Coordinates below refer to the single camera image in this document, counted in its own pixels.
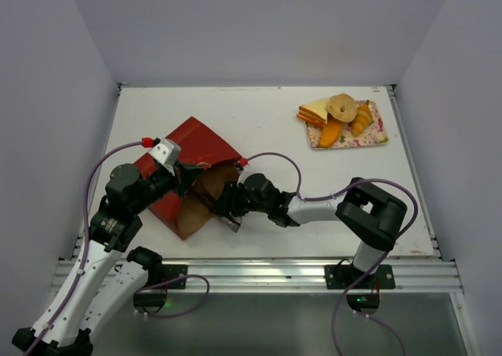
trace floral tray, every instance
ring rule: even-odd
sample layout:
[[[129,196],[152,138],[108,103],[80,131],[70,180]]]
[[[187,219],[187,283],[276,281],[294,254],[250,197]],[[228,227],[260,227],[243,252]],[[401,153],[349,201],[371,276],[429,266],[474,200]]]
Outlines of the floral tray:
[[[366,104],[368,102],[369,109],[373,116],[373,120],[369,126],[357,137],[353,137],[351,134],[351,124],[347,123],[340,135],[340,138],[328,148],[322,148],[319,146],[319,140],[321,139],[322,129],[315,127],[313,125],[307,124],[307,136],[312,148],[320,150],[329,150],[333,148],[350,148],[350,147],[367,147],[376,146],[379,144],[385,144],[389,141],[387,132],[384,128],[384,122],[380,112],[378,111],[377,104],[371,100],[357,100],[356,104],[359,106]]]

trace white table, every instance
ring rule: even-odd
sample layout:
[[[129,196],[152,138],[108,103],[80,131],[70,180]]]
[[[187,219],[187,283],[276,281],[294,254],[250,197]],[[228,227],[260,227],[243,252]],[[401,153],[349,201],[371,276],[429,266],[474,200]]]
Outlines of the white table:
[[[374,100],[390,141],[384,146],[313,151],[305,124],[295,118],[298,106],[312,100],[347,93],[356,100]],[[195,116],[244,156],[277,151],[302,169],[302,193],[328,194],[346,186],[352,177],[379,177],[417,190],[405,148],[384,87],[260,87],[260,88],[125,88],[122,90],[107,151],[143,136],[165,136]],[[91,214],[109,172],[123,162],[134,162],[145,150],[134,147],[109,158],[101,169]],[[265,157],[253,161],[276,187],[294,191],[296,173],[286,161]],[[403,198],[392,187],[385,190]],[[317,222],[280,228],[264,214],[250,213],[237,234],[210,220],[186,241],[180,240],[150,212],[141,215],[143,228],[129,249],[139,245],[166,258],[267,258],[353,256],[358,238],[341,222]],[[432,256],[433,248],[422,209],[416,223],[396,243],[392,256]]]

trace robotic arm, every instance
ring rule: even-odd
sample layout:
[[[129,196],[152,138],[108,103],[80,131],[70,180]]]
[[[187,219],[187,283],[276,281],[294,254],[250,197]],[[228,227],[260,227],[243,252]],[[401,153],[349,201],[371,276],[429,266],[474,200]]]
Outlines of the robotic arm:
[[[13,344],[22,351],[41,337],[36,347],[31,347],[32,356],[91,355],[93,339],[107,320],[147,281],[159,282],[162,258],[137,248],[128,255],[114,281],[97,294],[108,271],[141,228],[138,215],[170,191],[185,195],[204,170],[180,163],[177,160],[180,147],[170,140],[156,140],[148,153],[157,164],[149,177],[143,178],[133,164],[120,165],[111,172],[106,195],[90,221],[85,266],[80,268],[82,248],[77,263],[44,314],[32,328],[16,332]],[[369,213],[362,208],[368,203],[373,204]],[[309,202],[296,193],[278,190],[261,173],[247,177],[242,183],[226,182],[222,195],[210,208],[215,216],[228,220],[231,229],[235,229],[235,217],[249,211],[266,213],[281,227],[298,227],[311,221],[342,221],[362,240],[352,263],[359,274],[367,272],[385,252],[393,249],[406,210],[402,201],[371,183],[349,190],[343,198]],[[77,275],[80,279],[74,286]],[[49,324],[65,301],[60,315]]]
[[[149,154],[157,164],[146,178],[133,164],[116,167],[105,187],[106,195],[90,221],[85,266],[81,249],[77,263],[56,298],[31,329],[19,329],[13,344],[26,351],[42,335],[30,354],[33,356],[88,356],[99,329],[124,302],[145,285],[152,264],[162,258],[149,250],[133,250],[117,277],[98,295],[108,271],[120,260],[141,228],[139,213],[170,191],[185,195],[203,168],[178,162],[180,147],[170,140],[156,140]],[[80,275],[78,284],[75,278]],[[53,323],[50,318],[64,305]]]
[[[354,178],[351,183],[360,180]],[[368,204],[373,206],[369,213],[363,209]],[[278,190],[261,173],[248,176],[243,183],[227,182],[211,208],[212,213],[225,217],[240,217],[249,211],[266,213],[280,227],[298,227],[311,221],[342,221],[361,238],[352,262],[356,276],[369,271],[384,253],[394,248],[406,210],[403,201],[372,183],[350,189],[343,198],[314,202]]]

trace gray wall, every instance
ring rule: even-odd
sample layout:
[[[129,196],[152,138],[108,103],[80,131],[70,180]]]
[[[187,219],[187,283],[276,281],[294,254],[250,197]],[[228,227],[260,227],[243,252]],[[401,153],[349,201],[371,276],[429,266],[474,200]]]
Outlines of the gray wall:
[[[41,314],[82,221],[115,84],[73,0],[0,0],[0,354]]]
[[[398,85],[439,246],[455,258],[478,338],[500,354],[502,3],[447,0]]]
[[[390,84],[444,0],[75,0],[133,85]]]

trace red bag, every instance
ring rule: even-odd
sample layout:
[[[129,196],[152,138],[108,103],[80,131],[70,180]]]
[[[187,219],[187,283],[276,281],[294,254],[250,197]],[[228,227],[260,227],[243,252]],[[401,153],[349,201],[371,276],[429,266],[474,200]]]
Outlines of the red bag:
[[[224,183],[238,179],[234,163],[241,155],[194,117],[183,122],[166,138],[180,145],[180,162],[207,168],[188,191],[186,198],[168,193],[149,208],[171,231],[184,240],[212,217],[207,205],[198,200],[197,193],[194,192],[198,190],[196,187],[200,188],[202,185],[205,193],[210,193],[218,199]],[[149,154],[144,154],[134,164],[140,168],[143,177],[149,176],[155,170],[155,162]]]

